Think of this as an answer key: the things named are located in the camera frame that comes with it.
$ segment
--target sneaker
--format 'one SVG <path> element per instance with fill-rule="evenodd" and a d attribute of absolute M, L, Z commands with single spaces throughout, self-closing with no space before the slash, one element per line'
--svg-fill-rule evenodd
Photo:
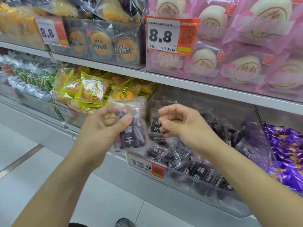
<path fill-rule="evenodd" d="M 123 217 L 116 222 L 115 227 L 136 227 L 136 226 L 131 220 Z"/>

